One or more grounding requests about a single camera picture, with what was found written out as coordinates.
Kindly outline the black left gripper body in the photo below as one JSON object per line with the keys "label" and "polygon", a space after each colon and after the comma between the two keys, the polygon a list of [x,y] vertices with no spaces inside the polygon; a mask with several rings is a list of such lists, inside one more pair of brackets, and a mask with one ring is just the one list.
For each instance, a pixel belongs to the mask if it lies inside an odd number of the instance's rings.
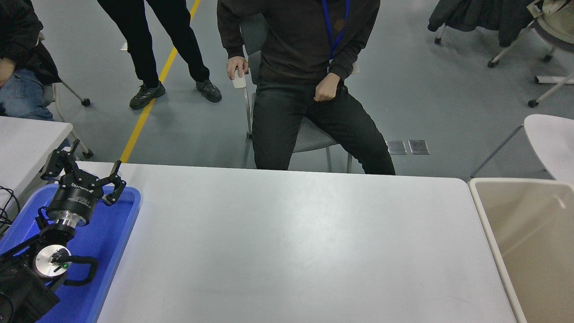
{"label": "black left gripper body", "polygon": [[65,174],[59,180],[55,196],[47,207],[49,219],[64,218],[74,214],[78,225],[88,225],[95,211],[98,200],[103,197],[102,186],[97,186],[99,178],[89,173],[82,173],[80,180],[74,174]]}

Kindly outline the person's right hand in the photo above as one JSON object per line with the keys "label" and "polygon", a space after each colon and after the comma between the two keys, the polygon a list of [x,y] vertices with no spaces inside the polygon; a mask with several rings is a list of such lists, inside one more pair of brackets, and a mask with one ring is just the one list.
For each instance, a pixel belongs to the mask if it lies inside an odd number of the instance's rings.
{"label": "person's right hand", "polygon": [[231,57],[227,60],[227,75],[231,80],[238,75],[240,78],[249,73],[249,63],[244,57]]}

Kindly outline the person's left hand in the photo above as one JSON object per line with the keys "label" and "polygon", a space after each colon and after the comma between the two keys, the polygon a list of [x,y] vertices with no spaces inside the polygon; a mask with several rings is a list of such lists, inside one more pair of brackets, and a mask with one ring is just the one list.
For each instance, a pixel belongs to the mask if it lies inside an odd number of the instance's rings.
{"label": "person's left hand", "polygon": [[325,102],[335,98],[340,76],[330,72],[327,76],[316,86],[313,100],[316,102]]}

